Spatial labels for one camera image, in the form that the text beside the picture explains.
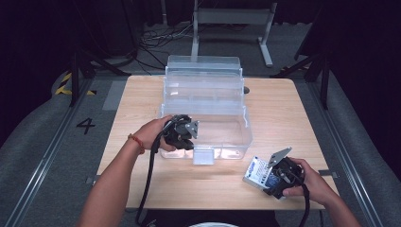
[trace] dark background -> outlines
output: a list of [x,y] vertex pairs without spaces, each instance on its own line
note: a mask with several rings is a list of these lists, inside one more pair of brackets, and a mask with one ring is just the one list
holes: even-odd
[[[143,23],[163,22],[160,1],[133,1],[137,5],[126,7],[136,18],[131,25],[136,30],[129,30],[125,18],[119,17],[123,15],[122,5],[111,7],[112,2],[120,3],[1,2],[0,146],[25,116],[51,97],[54,81],[69,69],[76,48],[83,47],[101,58],[125,56],[135,48],[132,37],[140,33]],[[169,25],[188,20],[193,8],[189,2],[192,1],[166,0]],[[400,4],[378,0],[343,2],[324,9],[301,54],[308,56],[329,44],[332,72],[379,153],[400,178]],[[278,5],[275,22],[310,23],[318,9],[319,6],[305,3],[302,10],[299,3],[286,1]],[[127,33],[133,36],[121,36]]]

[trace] yellow tape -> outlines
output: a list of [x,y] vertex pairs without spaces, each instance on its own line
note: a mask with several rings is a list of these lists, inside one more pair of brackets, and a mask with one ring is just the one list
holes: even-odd
[[[68,80],[71,78],[71,72],[70,73],[67,73],[65,76],[64,76],[64,78],[62,79],[62,81],[61,81],[61,83],[60,83],[60,86],[59,86],[59,88],[56,90],[56,95],[59,95],[59,94],[64,94],[64,95],[72,95],[73,94],[73,92],[72,91],[70,91],[70,90],[65,90],[65,85],[67,84],[67,82],[68,82]],[[88,91],[87,93],[86,93],[86,95],[88,95],[88,96],[94,96],[94,95],[96,95],[97,94],[97,91]]]

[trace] metal stand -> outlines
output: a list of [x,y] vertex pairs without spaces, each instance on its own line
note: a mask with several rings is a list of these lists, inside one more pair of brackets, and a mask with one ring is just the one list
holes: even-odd
[[266,66],[272,67],[273,63],[268,47],[266,46],[266,41],[269,37],[276,7],[277,3],[272,3],[270,9],[199,9],[198,0],[195,0],[192,59],[196,60],[200,45],[198,24],[265,25],[265,33],[263,37],[258,38],[258,41]]
[[108,62],[100,59],[90,52],[78,49],[71,58],[72,97],[70,107],[74,106],[79,98],[79,69],[86,79],[92,79],[95,77],[96,72],[93,65],[91,64],[91,61],[95,61],[96,63],[112,71],[118,76],[131,75],[115,68]]
[[291,73],[301,69],[302,67],[310,64],[309,69],[304,75],[306,82],[314,82],[322,72],[322,85],[321,85],[321,103],[327,110],[327,89],[328,79],[330,74],[330,60],[328,54],[316,54],[307,57],[306,59],[299,61],[298,63],[289,67],[286,71],[280,72],[279,74],[270,76],[271,78],[281,79],[288,77]]

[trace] hand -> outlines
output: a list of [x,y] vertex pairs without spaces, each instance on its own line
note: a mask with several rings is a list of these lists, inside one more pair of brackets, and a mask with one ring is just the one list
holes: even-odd
[[[143,125],[133,135],[142,141],[145,149],[151,149],[151,145],[153,144],[153,141],[156,138],[157,134],[162,131],[165,123],[170,120],[171,117],[171,115],[168,115],[160,119],[151,120],[147,124]],[[166,144],[165,138],[163,136],[161,138],[160,148],[167,151],[173,151],[176,149],[174,146]]]
[[[304,159],[289,158],[297,165],[301,165],[304,170],[307,188],[309,189],[310,199],[321,205],[326,205],[331,199],[336,198],[338,195],[327,184],[324,178],[316,172]],[[283,191],[285,197],[303,196],[304,190],[301,186],[287,188]]]

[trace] wooden table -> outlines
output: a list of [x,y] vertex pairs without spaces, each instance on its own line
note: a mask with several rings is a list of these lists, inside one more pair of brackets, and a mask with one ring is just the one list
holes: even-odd
[[[245,79],[245,95],[253,143],[242,160],[216,160],[194,166],[192,160],[155,156],[145,208],[159,209],[305,209],[303,197],[283,201],[242,181],[253,156],[269,160],[283,148],[290,157],[304,158],[314,169],[328,169],[294,83],[289,79]],[[100,167],[101,174],[120,150],[127,135],[156,118],[163,102],[163,77],[131,76],[116,113]],[[127,207],[138,207],[148,174],[149,152],[133,169]],[[331,177],[325,177],[337,191]],[[311,209],[323,209],[311,202]]]

